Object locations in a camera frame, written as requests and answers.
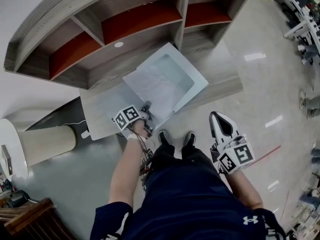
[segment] hand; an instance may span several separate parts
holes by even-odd
[[[135,133],[146,138],[148,137],[148,132],[145,130],[145,121],[138,119],[134,122],[132,129]]]

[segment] wrist strap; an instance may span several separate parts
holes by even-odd
[[[128,140],[129,139],[134,139],[134,140],[138,140],[138,141],[143,141],[143,142],[146,142],[146,137],[143,137],[143,136],[141,136],[141,135],[139,135],[139,137],[135,134],[135,133],[131,133],[131,134],[129,134],[129,136],[128,136]]]

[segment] white wall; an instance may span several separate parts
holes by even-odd
[[[42,0],[0,0],[0,118],[26,129],[79,96],[73,87],[4,72],[7,46],[15,31]]]

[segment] white round table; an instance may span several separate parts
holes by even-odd
[[[69,126],[18,132],[7,119],[0,120],[0,164],[7,179],[12,176],[28,178],[28,167],[75,148],[76,134]],[[2,145],[10,158],[12,175],[3,159]]]

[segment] black pants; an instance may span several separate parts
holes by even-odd
[[[177,165],[184,160],[190,161],[195,166],[205,166],[218,175],[212,161],[200,149],[195,148],[194,145],[187,144],[182,148],[182,160],[175,158],[174,154],[174,146],[162,144],[154,153],[151,161],[151,171],[159,171],[163,168]]]

